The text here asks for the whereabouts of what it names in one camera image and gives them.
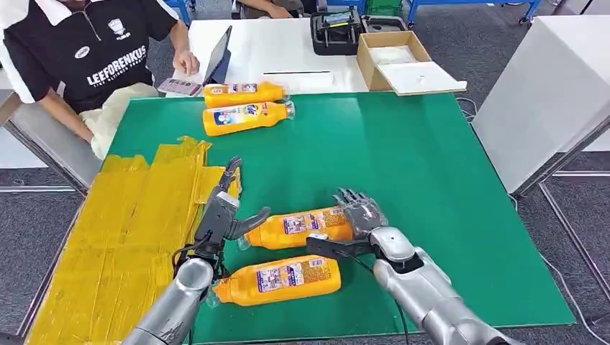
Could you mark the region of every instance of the green table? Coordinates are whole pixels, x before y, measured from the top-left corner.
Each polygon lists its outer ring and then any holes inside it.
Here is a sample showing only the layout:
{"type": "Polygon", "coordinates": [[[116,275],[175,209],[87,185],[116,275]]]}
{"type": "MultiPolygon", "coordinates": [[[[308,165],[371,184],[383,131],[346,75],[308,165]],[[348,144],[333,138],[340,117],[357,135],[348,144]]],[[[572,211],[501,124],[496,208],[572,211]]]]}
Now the green table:
{"type": "MultiPolygon", "coordinates": [[[[575,321],[452,95],[343,93],[293,101],[293,121],[208,138],[200,99],[135,100],[110,153],[142,154],[152,162],[159,144],[189,135],[213,143],[209,165],[239,155],[242,218],[263,206],[274,214],[331,206],[337,186],[360,190],[432,256],[483,320],[494,326],[575,321]]],[[[231,242],[225,257],[234,271],[304,252],[241,252],[231,242]]],[[[351,261],[340,262],[340,269],[341,290],[331,295],[249,308],[204,305],[194,340],[401,333],[396,306],[374,278],[351,261]]]]}

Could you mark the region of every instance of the gray carpet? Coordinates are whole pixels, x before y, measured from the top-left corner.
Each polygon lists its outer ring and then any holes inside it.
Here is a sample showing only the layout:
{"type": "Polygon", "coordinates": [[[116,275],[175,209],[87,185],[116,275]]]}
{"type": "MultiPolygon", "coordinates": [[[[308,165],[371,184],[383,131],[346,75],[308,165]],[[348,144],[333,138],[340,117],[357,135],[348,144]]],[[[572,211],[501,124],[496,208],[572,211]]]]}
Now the gray carpet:
{"type": "MultiPolygon", "coordinates": [[[[485,4],[421,6],[416,16],[415,31],[437,63],[454,77],[469,82],[468,91],[459,96],[470,97],[481,104],[527,32],[527,27],[517,24],[526,9],[527,5],[504,8],[485,4]]],[[[228,19],[229,11],[229,0],[200,1],[194,17],[228,19]]],[[[552,7],[543,1],[537,13],[549,14],[551,11],[552,7]]],[[[157,84],[172,75],[172,57],[169,41],[151,42],[148,65],[157,77],[157,84]]],[[[610,155],[582,154],[568,168],[610,170],[610,155]]],[[[0,170],[0,185],[10,184],[14,180],[31,181],[32,184],[46,181],[44,170],[32,172],[33,175],[23,173],[0,170]]],[[[604,251],[610,244],[608,226],[604,226],[610,224],[610,181],[553,179],[547,186],[591,249],[598,266],[610,279],[609,256],[605,254],[607,250],[604,251]]],[[[10,301],[11,306],[10,313],[0,313],[0,331],[11,332],[18,326],[34,293],[24,288],[25,283],[42,279],[49,265],[50,253],[57,249],[58,239],[63,235],[79,201],[77,195],[68,194],[0,195],[0,236],[9,239],[3,249],[7,256],[15,258],[0,270],[0,305],[10,301]],[[25,242],[36,243],[40,252],[27,261],[24,260],[25,251],[13,245],[25,242]],[[17,270],[25,273],[18,275],[17,270]],[[5,282],[9,278],[15,279],[15,282],[7,285],[5,282]]],[[[536,189],[520,201],[519,215],[540,252],[564,274],[585,317],[591,320],[610,313],[610,305],[604,300],[540,190],[536,189]]],[[[605,339],[610,339],[610,323],[593,329],[605,339]]],[[[580,324],[512,328],[505,332],[528,344],[597,344],[580,324]]],[[[425,335],[411,335],[409,338],[412,344],[430,344],[425,335]]],[[[290,344],[403,343],[404,337],[392,336],[290,344]]]]}
{"type": "Polygon", "coordinates": [[[82,200],[78,193],[0,194],[0,332],[17,332],[82,200]]]}

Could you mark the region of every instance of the yellow bottle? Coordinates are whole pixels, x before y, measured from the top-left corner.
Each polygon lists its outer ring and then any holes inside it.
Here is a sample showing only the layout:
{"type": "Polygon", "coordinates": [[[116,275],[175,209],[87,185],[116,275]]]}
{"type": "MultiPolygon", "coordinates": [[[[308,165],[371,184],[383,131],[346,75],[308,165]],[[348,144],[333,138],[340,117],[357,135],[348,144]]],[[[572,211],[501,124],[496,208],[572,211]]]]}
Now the yellow bottle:
{"type": "Polygon", "coordinates": [[[225,106],[204,110],[204,128],[210,137],[256,127],[271,127],[280,120],[294,118],[294,104],[273,102],[225,106]]]}
{"type": "Polygon", "coordinates": [[[249,306],[326,295],[340,288],[337,261],[306,255],[243,267],[212,290],[221,303],[249,306]]]}
{"type": "Polygon", "coordinates": [[[258,228],[240,239],[240,248],[249,246],[267,249],[303,247],[311,232],[328,234],[334,241],[352,239],[352,228],[339,206],[308,212],[271,216],[258,228]]]}
{"type": "Polygon", "coordinates": [[[286,95],[282,86],[267,81],[259,84],[209,84],[204,87],[206,107],[279,101],[286,95]]]}

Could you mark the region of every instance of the orange bottle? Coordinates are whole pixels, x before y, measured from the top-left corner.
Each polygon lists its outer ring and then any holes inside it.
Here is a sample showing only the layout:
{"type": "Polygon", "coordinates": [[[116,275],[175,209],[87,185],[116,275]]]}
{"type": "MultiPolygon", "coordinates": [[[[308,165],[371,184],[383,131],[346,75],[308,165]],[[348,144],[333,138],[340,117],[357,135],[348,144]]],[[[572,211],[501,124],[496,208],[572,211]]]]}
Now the orange bottle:
{"type": "Polygon", "coordinates": [[[311,232],[327,234],[334,241],[352,239],[352,228],[339,206],[271,216],[240,239],[240,248],[267,249],[304,247],[311,232]]]}
{"type": "Polygon", "coordinates": [[[279,101],[286,90],[267,81],[255,84],[209,84],[204,87],[206,107],[236,106],[239,104],[279,101]]]}
{"type": "Polygon", "coordinates": [[[212,290],[221,303],[249,306],[326,295],[340,288],[337,261],[306,255],[243,267],[212,290]]]}
{"type": "Polygon", "coordinates": [[[256,127],[271,127],[280,120],[294,118],[294,104],[273,102],[225,106],[204,110],[204,128],[210,137],[256,127]]]}

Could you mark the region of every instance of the bottle label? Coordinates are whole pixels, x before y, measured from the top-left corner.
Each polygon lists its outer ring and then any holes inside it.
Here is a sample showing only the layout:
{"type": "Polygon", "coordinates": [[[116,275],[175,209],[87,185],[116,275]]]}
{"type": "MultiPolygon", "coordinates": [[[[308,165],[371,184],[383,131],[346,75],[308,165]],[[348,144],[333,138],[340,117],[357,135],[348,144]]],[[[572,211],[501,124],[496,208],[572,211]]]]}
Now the bottle label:
{"type": "Polygon", "coordinates": [[[245,92],[254,93],[258,90],[258,84],[229,84],[229,93],[245,92]]]}
{"type": "Polygon", "coordinates": [[[256,272],[258,292],[266,293],[330,278],[328,260],[320,257],[312,260],[265,268],[256,272]]]}
{"type": "Polygon", "coordinates": [[[331,226],[345,224],[345,216],[341,208],[331,208],[324,212],[304,213],[283,218],[284,232],[298,234],[304,231],[318,231],[331,226]]]}
{"type": "Polygon", "coordinates": [[[267,115],[267,104],[247,104],[245,106],[226,106],[211,109],[214,112],[214,122],[220,126],[225,124],[242,124],[256,121],[259,114],[267,115]]]}

